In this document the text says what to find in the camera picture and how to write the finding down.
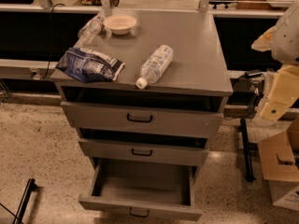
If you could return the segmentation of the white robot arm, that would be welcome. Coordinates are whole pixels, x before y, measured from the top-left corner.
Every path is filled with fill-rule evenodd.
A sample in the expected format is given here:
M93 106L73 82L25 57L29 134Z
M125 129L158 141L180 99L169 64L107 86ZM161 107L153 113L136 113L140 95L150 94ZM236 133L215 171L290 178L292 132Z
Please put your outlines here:
M251 48L260 52L270 50L272 58L282 63L260 112L262 119L278 120L299 98L299 1L294 1Z

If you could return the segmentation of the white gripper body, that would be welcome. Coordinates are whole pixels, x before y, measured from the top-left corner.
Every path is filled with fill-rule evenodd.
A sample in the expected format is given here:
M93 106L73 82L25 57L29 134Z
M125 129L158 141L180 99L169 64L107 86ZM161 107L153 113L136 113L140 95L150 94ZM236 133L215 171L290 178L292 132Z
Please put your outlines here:
M280 119L299 98L299 66L283 64L274 74L260 117L276 121Z

